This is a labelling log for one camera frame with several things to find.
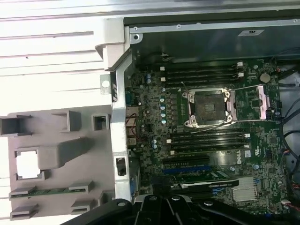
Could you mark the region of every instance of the motherboard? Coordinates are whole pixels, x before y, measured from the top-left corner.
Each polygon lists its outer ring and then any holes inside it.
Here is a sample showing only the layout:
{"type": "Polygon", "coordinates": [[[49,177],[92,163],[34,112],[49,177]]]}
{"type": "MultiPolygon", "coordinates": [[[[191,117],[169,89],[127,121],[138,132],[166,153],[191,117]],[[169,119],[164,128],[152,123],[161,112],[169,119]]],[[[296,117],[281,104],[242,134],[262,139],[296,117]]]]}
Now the motherboard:
{"type": "Polygon", "coordinates": [[[140,162],[133,197],[167,189],[253,214],[285,212],[276,66],[264,60],[151,65],[125,84],[127,146],[140,162]]]}

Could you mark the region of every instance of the capacitor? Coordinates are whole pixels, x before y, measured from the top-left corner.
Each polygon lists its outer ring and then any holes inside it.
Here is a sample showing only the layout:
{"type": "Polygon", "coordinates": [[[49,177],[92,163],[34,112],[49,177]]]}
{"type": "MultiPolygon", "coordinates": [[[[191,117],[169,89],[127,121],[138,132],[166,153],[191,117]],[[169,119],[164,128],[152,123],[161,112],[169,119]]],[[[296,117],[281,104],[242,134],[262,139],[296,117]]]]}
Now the capacitor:
{"type": "Polygon", "coordinates": [[[271,80],[271,76],[267,73],[263,73],[260,75],[259,80],[263,83],[269,83],[271,80]]]}
{"type": "Polygon", "coordinates": [[[252,165],[253,169],[258,170],[259,169],[259,165],[258,164],[253,164],[252,165]]]}

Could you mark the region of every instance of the metal panel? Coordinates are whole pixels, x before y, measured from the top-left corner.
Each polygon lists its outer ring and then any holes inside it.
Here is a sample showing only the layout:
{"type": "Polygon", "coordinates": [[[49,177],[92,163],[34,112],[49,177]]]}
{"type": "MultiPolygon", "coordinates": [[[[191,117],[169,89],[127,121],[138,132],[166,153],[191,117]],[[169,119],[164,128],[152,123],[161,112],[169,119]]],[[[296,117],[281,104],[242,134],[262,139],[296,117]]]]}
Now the metal panel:
{"type": "Polygon", "coordinates": [[[154,52],[164,52],[174,57],[173,62],[258,58],[299,47],[299,21],[293,19],[139,27],[138,30],[130,29],[130,33],[133,36],[143,33],[142,41],[132,45],[134,49],[138,49],[141,58],[154,52]],[[241,36],[245,30],[263,32],[256,36],[241,36]]]}
{"type": "Polygon", "coordinates": [[[34,17],[74,17],[124,15],[178,15],[187,13],[214,13],[299,8],[296,0],[52,0],[22,2],[12,0],[0,9],[3,20],[34,17]]]}

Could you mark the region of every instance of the connector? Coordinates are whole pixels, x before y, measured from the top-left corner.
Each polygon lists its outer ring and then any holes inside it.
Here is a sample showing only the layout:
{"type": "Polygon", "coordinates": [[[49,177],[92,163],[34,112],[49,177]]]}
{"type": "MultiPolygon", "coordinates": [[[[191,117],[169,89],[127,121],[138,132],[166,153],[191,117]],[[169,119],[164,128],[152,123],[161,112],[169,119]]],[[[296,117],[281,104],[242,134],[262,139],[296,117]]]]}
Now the connector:
{"type": "Polygon", "coordinates": [[[283,199],[283,200],[281,200],[281,204],[288,205],[288,204],[291,204],[291,202],[287,199],[283,199]]]}

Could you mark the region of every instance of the pcie slot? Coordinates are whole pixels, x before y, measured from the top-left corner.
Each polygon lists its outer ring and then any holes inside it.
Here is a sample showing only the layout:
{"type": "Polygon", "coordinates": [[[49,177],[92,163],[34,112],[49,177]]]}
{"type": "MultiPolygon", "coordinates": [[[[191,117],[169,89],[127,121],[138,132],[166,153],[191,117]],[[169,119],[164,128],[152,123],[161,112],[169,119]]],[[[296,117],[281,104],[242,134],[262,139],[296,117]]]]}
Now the pcie slot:
{"type": "Polygon", "coordinates": [[[166,175],[166,174],[175,174],[175,173],[194,173],[203,170],[211,170],[211,166],[202,165],[202,166],[190,166],[190,167],[182,167],[182,168],[168,168],[168,169],[163,169],[162,172],[164,175],[166,175]]]}
{"type": "Polygon", "coordinates": [[[192,157],[173,157],[173,158],[164,158],[162,160],[163,165],[175,165],[175,164],[193,164],[193,163],[202,163],[208,162],[210,159],[209,156],[192,156],[192,157]]]}
{"type": "Polygon", "coordinates": [[[231,134],[231,135],[219,135],[219,136],[200,136],[200,137],[190,137],[182,139],[172,139],[171,145],[186,144],[186,143],[201,143],[205,140],[226,140],[226,139],[245,139],[243,135],[231,134]]]}

